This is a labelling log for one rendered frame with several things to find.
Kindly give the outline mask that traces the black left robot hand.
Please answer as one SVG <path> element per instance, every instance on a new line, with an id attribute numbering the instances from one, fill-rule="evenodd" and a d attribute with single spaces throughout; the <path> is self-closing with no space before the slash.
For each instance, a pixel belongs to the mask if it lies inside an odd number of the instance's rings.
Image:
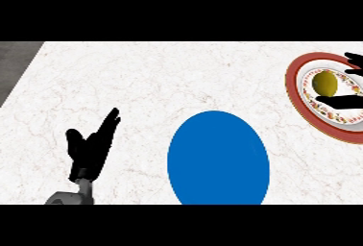
<path id="1" fill-rule="evenodd" d="M 97 131 L 89 134 L 88 138 L 84 138 L 75 129 L 66 130 L 67 155 L 72 159 L 69 181 L 72 183 L 76 183 L 81 179 L 91 182 L 97 179 L 119 122 L 119 110 L 113 108 Z"/>

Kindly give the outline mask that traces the blue plate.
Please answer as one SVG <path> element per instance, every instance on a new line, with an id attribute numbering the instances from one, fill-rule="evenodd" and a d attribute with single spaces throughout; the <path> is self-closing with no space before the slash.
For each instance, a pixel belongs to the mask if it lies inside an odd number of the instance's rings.
<path id="1" fill-rule="evenodd" d="M 169 142 L 166 172 L 181 204 L 261 204 L 269 184 L 269 161 L 247 123 L 224 111 L 191 116 Z"/>

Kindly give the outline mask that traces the red-rimmed floral plate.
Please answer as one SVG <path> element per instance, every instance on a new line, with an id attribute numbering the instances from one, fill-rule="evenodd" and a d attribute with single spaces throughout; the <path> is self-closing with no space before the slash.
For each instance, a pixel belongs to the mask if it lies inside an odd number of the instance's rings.
<path id="1" fill-rule="evenodd" d="M 321 120 L 321 118 L 309 111 L 306 104 L 300 98 L 298 92 L 298 72 L 302 66 L 312 61 L 327 60 L 346 65 L 351 69 L 357 69 L 357 66 L 349 64 L 346 58 L 324 52 L 312 52 L 302 54 L 295 60 L 292 60 L 286 73 L 284 73 L 284 87 L 289 96 L 290 103 L 305 121 L 309 125 L 331 138 L 354 144 L 363 144 L 363 131 L 349 131 L 339 129 Z"/>

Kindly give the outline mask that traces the yellow lemon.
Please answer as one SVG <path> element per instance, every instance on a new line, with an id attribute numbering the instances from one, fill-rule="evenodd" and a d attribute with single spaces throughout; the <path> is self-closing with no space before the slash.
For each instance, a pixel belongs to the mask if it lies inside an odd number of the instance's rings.
<path id="1" fill-rule="evenodd" d="M 320 96 L 331 97 L 337 91 L 337 79 L 330 71 L 321 71 L 312 76 L 311 87 Z"/>

